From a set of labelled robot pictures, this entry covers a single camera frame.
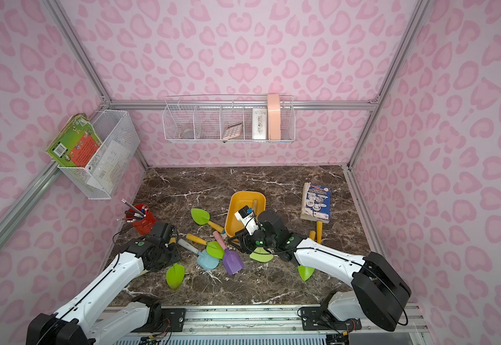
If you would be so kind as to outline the light blue plastic shovel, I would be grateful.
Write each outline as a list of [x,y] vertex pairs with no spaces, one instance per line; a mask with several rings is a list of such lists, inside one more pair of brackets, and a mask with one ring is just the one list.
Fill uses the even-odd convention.
[[197,256],[197,264],[206,271],[212,271],[218,267],[220,260],[210,256],[206,251],[199,251],[192,244],[179,239],[177,244]]

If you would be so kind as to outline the yellow plastic storage box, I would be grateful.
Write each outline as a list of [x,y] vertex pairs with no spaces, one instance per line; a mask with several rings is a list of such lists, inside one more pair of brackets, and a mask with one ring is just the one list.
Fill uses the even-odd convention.
[[225,233],[228,237],[233,238],[237,232],[244,229],[243,223],[235,218],[235,213],[244,206],[252,208],[254,199],[258,200],[256,214],[256,216],[258,216],[266,210],[266,197],[262,193],[255,191],[239,191],[233,194],[228,210],[228,217],[224,226]]

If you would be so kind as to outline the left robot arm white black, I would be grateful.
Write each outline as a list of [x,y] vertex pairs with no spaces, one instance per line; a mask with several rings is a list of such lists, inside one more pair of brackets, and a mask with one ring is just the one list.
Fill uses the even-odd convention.
[[173,332],[177,317],[165,314],[152,296],[136,296],[113,316],[99,317],[132,280],[181,259],[175,238],[174,225],[157,221],[149,234],[119,246],[110,265],[81,293],[54,313],[41,313],[30,322],[27,344],[114,344],[134,331]]

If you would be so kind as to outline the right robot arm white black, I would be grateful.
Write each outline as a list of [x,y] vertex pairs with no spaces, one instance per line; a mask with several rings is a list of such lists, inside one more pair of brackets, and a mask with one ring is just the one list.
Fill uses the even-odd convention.
[[265,210],[255,215],[245,206],[234,212],[243,228],[230,236],[229,243],[241,252],[251,254],[257,248],[291,262],[310,267],[350,286],[365,316],[385,331],[395,331],[411,289],[384,256],[370,252],[366,256],[341,252],[291,232],[281,217]]

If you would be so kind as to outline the green shovel behind box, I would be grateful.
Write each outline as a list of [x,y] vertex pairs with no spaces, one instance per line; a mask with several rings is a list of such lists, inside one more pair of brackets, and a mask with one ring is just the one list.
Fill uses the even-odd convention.
[[210,214],[201,208],[192,208],[191,217],[200,226],[209,225],[220,234],[224,233],[224,228],[210,220]]

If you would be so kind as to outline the pink box on shelf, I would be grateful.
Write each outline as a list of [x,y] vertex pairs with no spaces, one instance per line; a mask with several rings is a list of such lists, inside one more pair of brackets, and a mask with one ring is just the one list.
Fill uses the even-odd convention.
[[272,141],[281,140],[281,100],[277,93],[268,95],[268,136]]

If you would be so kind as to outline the white box on shelf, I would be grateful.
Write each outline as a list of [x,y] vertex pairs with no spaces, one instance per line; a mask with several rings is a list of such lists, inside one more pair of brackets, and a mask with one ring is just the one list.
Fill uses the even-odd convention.
[[268,111],[265,108],[253,108],[252,110],[252,139],[268,139]]

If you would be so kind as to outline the red pen holder cup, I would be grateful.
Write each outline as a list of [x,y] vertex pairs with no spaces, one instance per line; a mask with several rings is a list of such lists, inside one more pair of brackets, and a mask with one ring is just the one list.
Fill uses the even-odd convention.
[[141,235],[150,234],[157,219],[149,206],[146,204],[131,204],[125,199],[121,201],[128,207],[124,218],[126,223],[133,226]]

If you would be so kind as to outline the blue white book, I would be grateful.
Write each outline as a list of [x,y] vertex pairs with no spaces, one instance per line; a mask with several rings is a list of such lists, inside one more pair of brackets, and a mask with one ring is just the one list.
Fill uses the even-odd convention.
[[328,187],[305,183],[300,218],[329,224],[331,220],[331,195],[332,191]]

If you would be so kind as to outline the white papers in basket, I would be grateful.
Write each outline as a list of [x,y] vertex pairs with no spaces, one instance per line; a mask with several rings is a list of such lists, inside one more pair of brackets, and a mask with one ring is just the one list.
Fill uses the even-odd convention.
[[110,142],[99,160],[88,167],[90,177],[87,184],[112,195],[118,188],[129,159],[129,149],[116,141]]

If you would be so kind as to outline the round clear object on shelf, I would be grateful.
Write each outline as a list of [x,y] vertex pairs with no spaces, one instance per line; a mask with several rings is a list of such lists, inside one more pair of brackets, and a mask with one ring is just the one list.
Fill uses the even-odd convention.
[[195,129],[193,124],[185,124],[178,135],[179,139],[193,140],[195,139]]

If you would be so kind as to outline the green red book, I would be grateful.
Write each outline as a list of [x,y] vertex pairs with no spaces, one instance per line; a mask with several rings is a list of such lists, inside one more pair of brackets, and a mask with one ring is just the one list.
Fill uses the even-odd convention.
[[85,168],[101,144],[87,115],[78,113],[69,119],[46,152],[59,166]]

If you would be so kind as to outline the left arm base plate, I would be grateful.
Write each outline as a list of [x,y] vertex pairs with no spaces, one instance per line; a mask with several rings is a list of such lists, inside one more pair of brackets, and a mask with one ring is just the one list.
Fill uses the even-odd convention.
[[162,308],[158,306],[150,312],[150,316],[143,326],[134,329],[132,333],[164,333],[182,332],[187,309]]

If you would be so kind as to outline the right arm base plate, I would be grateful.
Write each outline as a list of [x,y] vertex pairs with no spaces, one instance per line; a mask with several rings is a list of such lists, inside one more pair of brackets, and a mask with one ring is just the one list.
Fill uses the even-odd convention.
[[297,316],[301,319],[304,331],[338,331],[350,333],[362,329],[360,319],[336,319],[326,308],[304,306],[297,310]]

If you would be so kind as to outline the white mesh wall basket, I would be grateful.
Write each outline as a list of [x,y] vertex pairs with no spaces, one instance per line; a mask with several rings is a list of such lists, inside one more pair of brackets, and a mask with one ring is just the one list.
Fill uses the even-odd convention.
[[126,111],[105,110],[92,123],[101,145],[83,168],[59,167],[90,200],[111,199],[140,139]]

